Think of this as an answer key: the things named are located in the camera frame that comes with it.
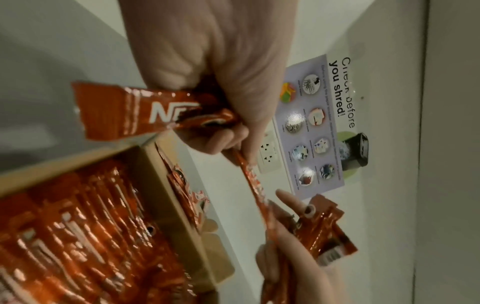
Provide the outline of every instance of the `electrical outlet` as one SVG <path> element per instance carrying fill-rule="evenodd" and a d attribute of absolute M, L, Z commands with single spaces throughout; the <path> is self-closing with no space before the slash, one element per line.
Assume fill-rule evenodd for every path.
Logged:
<path fill-rule="evenodd" d="M 280 155 L 275 145 L 275 134 L 273 131 L 265 133 L 257 156 L 257 164 L 260 173 L 269 173 L 282 167 Z"/>

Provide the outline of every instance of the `sign with icons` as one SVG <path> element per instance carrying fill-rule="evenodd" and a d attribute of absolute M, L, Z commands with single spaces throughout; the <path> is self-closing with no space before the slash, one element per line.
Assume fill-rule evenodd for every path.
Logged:
<path fill-rule="evenodd" d="M 335 116 L 326 55 L 288 67 L 274 124 L 299 199 L 345 184 Z"/>

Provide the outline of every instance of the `open cardboard box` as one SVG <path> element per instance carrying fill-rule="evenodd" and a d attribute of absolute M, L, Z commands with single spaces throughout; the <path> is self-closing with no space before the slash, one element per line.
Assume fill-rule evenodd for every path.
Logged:
<path fill-rule="evenodd" d="M 117 155 L 130 169 L 132 177 L 162 232 L 171 240 L 185 270 L 192 278 L 194 291 L 201 304 L 218 302 L 218 284 L 235 271 L 220 238 L 208 232 L 198 233 L 190 225 L 167 180 L 167 169 L 155 147 L 155 140 L 175 162 L 175 148 L 169 135 L 152 138 L 142 146 L 119 144 L 72 157 L 41 163 L 0 176 L 0 197 L 26 189 L 97 161 Z"/>

